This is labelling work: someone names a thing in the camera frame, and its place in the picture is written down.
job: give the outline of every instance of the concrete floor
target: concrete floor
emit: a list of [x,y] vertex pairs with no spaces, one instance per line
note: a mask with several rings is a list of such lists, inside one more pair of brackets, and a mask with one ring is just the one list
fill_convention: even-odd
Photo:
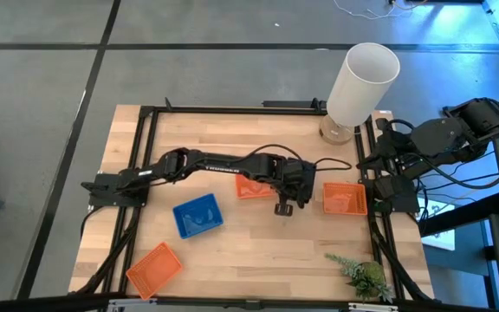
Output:
[[[0,0],[0,42],[99,42],[112,3]],[[382,3],[338,0],[355,13],[365,9],[386,13],[389,9]],[[499,2],[490,1],[490,5]],[[368,21],[336,9],[330,0],[124,1],[110,39],[111,43],[367,41],[462,44],[465,48],[463,44],[499,44],[479,4],[426,4],[410,15]],[[498,51],[396,53],[401,74],[379,108],[390,109],[401,119],[418,124],[437,117],[443,106],[473,97],[499,99]],[[87,208],[80,182],[93,179],[99,167],[115,105],[162,105],[165,96],[178,106],[259,106],[263,100],[326,99],[345,54],[312,50],[106,52],[32,296],[67,291]],[[0,300],[13,296],[94,55],[93,50],[0,51],[0,198],[6,201],[0,210]],[[465,179],[496,171],[490,156],[462,166],[456,176]],[[437,178],[425,181],[427,185],[442,182]],[[496,186],[471,197],[483,198],[498,190]],[[467,190],[451,186],[444,192],[460,196]],[[484,289],[462,289],[461,296],[448,291],[459,289],[455,285],[463,281],[477,283],[476,277],[434,267],[431,273],[436,296],[444,302],[470,304],[472,298],[484,297]]]

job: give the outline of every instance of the wooden table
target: wooden table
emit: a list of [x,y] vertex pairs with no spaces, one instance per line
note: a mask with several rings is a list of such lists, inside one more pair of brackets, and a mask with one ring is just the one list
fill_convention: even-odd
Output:
[[[127,167],[138,114],[139,106],[117,106],[101,162],[103,172],[114,173]],[[378,111],[374,116],[391,118],[392,114]],[[182,146],[209,153],[244,155],[258,146],[278,143],[294,149],[308,161],[332,157],[356,164],[355,142],[329,145],[318,134],[320,121],[320,116],[308,115],[159,114],[152,163],[163,153]],[[366,135],[362,137],[368,153]],[[278,148],[264,152],[288,155]],[[357,169],[318,172],[312,200],[303,210],[295,208],[290,218],[273,213],[277,197],[238,199],[232,174],[195,172],[176,185],[152,188],[142,210],[133,263],[160,242],[171,246],[184,270],[158,296],[355,300],[354,288],[346,285],[349,278],[341,276],[339,266],[325,259],[324,254],[372,261],[366,217],[323,214],[322,187],[325,182],[357,183],[359,177]],[[215,194],[224,224],[181,239],[172,208],[208,193]],[[83,286],[107,256],[117,210],[103,208],[87,221],[69,290]],[[392,228],[400,262],[421,289],[432,296],[418,227],[405,214],[394,213]],[[391,283],[388,262],[385,260],[384,264]],[[112,290],[118,288],[121,267],[119,259]],[[126,292],[137,295],[131,284]]]

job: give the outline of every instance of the blue basket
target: blue basket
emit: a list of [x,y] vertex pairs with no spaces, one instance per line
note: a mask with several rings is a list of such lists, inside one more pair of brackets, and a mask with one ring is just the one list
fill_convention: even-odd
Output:
[[181,238],[188,238],[223,223],[213,194],[207,194],[172,209]]

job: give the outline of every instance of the green plant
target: green plant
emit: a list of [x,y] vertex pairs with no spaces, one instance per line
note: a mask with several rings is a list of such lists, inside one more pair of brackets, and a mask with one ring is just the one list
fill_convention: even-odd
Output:
[[376,262],[358,263],[355,260],[325,254],[325,258],[332,260],[342,266],[340,272],[349,276],[352,281],[348,285],[355,287],[355,295],[362,299],[380,297],[382,300],[392,303],[392,291],[386,285],[385,272],[382,265]]

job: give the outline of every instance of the white cylinder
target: white cylinder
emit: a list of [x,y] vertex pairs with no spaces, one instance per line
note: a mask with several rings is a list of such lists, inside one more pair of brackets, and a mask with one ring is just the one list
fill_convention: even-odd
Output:
[[328,115],[340,126],[362,124],[398,74],[398,57],[389,48],[369,42],[353,46],[328,97]]

